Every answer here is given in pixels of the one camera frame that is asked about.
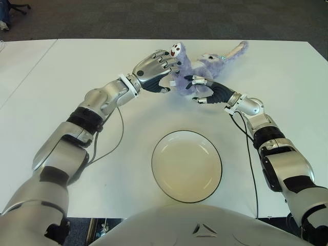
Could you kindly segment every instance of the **plate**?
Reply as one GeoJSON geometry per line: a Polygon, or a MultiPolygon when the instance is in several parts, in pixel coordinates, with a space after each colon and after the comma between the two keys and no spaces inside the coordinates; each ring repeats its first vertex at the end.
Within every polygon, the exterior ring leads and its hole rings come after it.
{"type": "Polygon", "coordinates": [[[221,158],[213,144],[191,131],[172,132],[156,145],[152,171],[159,187],[171,198],[199,202],[221,181],[221,158]]]}

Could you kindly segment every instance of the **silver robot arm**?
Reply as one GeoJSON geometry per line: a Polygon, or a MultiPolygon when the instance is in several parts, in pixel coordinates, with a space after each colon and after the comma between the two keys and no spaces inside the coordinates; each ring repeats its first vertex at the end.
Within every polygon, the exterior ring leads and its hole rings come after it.
{"type": "Polygon", "coordinates": [[[303,239],[314,245],[328,245],[328,189],[314,184],[311,165],[265,113],[263,103],[203,77],[185,79],[191,82],[187,89],[201,84],[213,90],[212,96],[194,97],[199,104],[225,102],[229,114],[237,110],[243,114],[269,188],[283,194],[303,239]]]}
{"type": "Polygon", "coordinates": [[[85,100],[61,123],[33,160],[33,175],[13,195],[0,216],[0,245],[58,245],[69,233],[67,185],[88,164],[85,148],[102,130],[118,106],[138,96],[140,89],[168,92],[159,81],[177,72],[177,60],[159,50],[142,60],[128,76],[120,75],[85,100]]]}

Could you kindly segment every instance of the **black joint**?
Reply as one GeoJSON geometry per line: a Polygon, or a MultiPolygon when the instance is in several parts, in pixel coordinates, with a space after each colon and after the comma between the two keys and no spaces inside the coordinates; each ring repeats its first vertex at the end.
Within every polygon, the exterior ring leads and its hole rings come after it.
{"type": "Polygon", "coordinates": [[[312,182],[309,176],[305,175],[290,177],[285,179],[283,182],[286,185],[287,189],[294,193],[298,193],[308,188],[319,187],[312,182]]]}
{"type": "Polygon", "coordinates": [[[266,180],[266,183],[268,184],[269,188],[274,192],[282,192],[281,185],[278,181],[277,174],[275,170],[273,169],[273,166],[268,158],[263,157],[261,159],[261,165],[263,168],[263,174],[266,180]]]}
{"type": "Polygon", "coordinates": [[[90,132],[92,135],[99,129],[103,123],[102,118],[90,109],[78,107],[67,119],[68,122],[76,124],[79,127],[90,132]]]}
{"type": "Polygon", "coordinates": [[[44,167],[40,174],[40,182],[51,182],[64,188],[67,185],[68,179],[67,173],[51,166],[44,167]]]}
{"type": "Polygon", "coordinates": [[[302,228],[303,228],[302,238],[304,240],[310,242],[313,245],[318,245],[318,246],[326,246],[328,244],[327,226],[320,225],[317,228],[315,228],[306,218],[302,222],[302,228]]]}
{"type": "Polygon", "coordinates": [[[137,72],[137,75],[138,75],[138,76],[143,76],[143,75],[144,75],[143,70],[139,70],[139,71],[137,72]]]}
{"type": "Polygon", "coordinates": [[[63,245],[70,232],[70,223],[67,218],[63,218],[60,225],[51,224],[45,233],[45,237],[63,245]]]}
{"type": "Polygon", "coordinates": [[[65,141],[68,141],[68,142],[70,142],[70,143],[72,143],[76,146],[81,146],[83,148],[89,147],[91,142],[92,142],[92,140],[90,140],[90,139],[87,142],[83,142],[83,141],[81,141],[81,140],[79,140],[79,139],[77,139],[77,138],[75,138],[71,135],[64,135],[62,137],[62,139],[65,140],[65,141]]]}
{"type": "Polygon", "coordinates": [[[263,147],[259,150],[259,153],[261,157],[265,157],[268,155],[275,155],[275,154],[285,153],[290,151],[294,151],[294,149],[290,146],[277,147],[271,150],[268,150],[266,147],[263,147]]]}
{"type": "Polygon", "coordinates": [[[277,127],[263,127],[254,133],[253,146],[258,150],[263,143],[276,138],[285,138],[285,136],[277,127]]]}

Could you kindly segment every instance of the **black cable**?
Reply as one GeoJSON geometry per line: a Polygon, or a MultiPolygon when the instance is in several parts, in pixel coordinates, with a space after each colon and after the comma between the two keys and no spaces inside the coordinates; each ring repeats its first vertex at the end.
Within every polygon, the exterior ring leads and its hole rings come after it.
{"type": "Polygon", "coordinates": [[[253,166],[252,166],[252,159],[251,159],[251,154],[250,154],[250,146],[248,143],[248,139],[250,139],[252,142],[254,142],[254,140],[250,137],[249,134],[247,134],[247,127],[246,127],[246,123],[244,118],[242,117],[241,113],[236,111],[236,113],[238,113],[242,119],[242,122],[244,123],[245,126],[245,130],[243,130],[235,121],[235,119],[233,118],[232,115],[230,115],[232,121],[235,123],[235,125],[246,135],[246,143],[247,143],[247,151],[248,151],[248,157],[250,159],[250,166],[251,166],[251,171],[252,171],[252,177],[253,177],[253,182],[254,182],[254,189],[255,189],[255,197],[256,197],[256,219],[258,219],[258,197],[257,197],[257,188],[256,188],[256,182],[255,182],[255,177],[254,177],[254,172],[253,172],[253,166]]]}
{"type": "Polygon", "coordinates": [[[230,114],[230,118],[232,119],[232,121],[235,123],[235,125],[240,129],[240,131],[242,131],[245,135],[247,135],[247,137],[250,139],[250,141],[252,141],[252,142],[254,142],[254,140],[252,139],[252,137],[249,135],[249,134],[247,134],[247,132],[246,131],[244,131],[239,125],[238,125],[238,123],[235,121],[235,119],[234,119],[234,117],[230,114]]]}
{"type": "MultiPolygon", "coordinates": [[[[101,157],[95,159],[95,157],[96,157],[96,153],[97,153],[97,141],[98,141],[98,135],[99,135],[99,132],[97,132],[97,133],[96,133],[96,136],[95,136],[95,138],[94,138],[93,156],[92,156],[92,158],[90,159],[90,161],[88,162],[88,164],[86,165],[86,167],[89,166],[89,165],[91,165],[92,163],[95,163],[96,161],[98,161],[98,160],[104,158],[105,156],[109,155],[110,153],[112,153],[114,150],[117,149],[117,147],[118,147],[118,146],[120,145],[120,143],[122,142],[123,135],[124,135],[124,121],[123,121],[123,117],[122,117],[122,113],[121,113],[120,109],[117,108],[117,110],[118,110],[118,112],[119,112],[119,115],[120,115],[120,117],[121,117],[121,122],[122,122],[122,134],[121,134],[121,138],[120,138],[118,144],[117,144],[117,145],[116,145],[111,151],[107,152],[105,155],[103,155],[103,156],[101,156],[101,157]]],[[[110,116],[111,116],[111,114],[107,116],[107,118],[106,118],[106,119],[104,120],[104,122],[102,123],[102,126],[106,123],[106,121],[109,119],[110,116]]]]}

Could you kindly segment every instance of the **stuffed animal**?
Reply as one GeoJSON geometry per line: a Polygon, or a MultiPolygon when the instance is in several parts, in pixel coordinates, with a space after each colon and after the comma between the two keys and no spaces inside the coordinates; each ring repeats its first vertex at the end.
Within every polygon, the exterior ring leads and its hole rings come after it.
{"type": "Polygon", "coordinates": [[[243,55],[248,48],[248,42],[242,41],[236,48],[225,56],[216,54],[204,54],[196,61],[191,62],[187,57],[186,47],[183,43],[174,44],[171,48],[171,56],[176,57],[180,63],[177,67],[180,72],[172,73],[174,85],[177,92],[182,96],[195,95],[196,93],[208,93],[211,90],[204,85],[192,86],[186,89],[189,81],[185,80],[187,75],[197,75],[209,79],[215,79],[221,73],[223,68],[231,61],[234,61],[239,56],[243,55]]]}

